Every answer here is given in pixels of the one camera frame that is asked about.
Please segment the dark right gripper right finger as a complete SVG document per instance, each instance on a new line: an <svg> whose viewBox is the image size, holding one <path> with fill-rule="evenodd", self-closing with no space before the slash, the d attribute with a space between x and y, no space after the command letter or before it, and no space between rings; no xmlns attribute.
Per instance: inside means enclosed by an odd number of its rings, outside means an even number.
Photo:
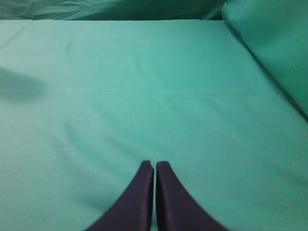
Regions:
<svg viewBox="0 0 308 231"><path fill-rule="evenodd" d="M156 165L155 206L159 231L225 231L183 187L171 165Z"/></svg>

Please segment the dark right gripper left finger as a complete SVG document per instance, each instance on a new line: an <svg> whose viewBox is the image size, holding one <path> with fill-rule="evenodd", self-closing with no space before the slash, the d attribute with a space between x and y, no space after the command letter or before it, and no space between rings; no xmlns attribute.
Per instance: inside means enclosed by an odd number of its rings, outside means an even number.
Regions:
<svg viewBox="0 0 308 231"><path fill-rule="evenodd" d="M154 168L142 161L134 178L114 204L88 231L149 231L153 215Z"/></svg>

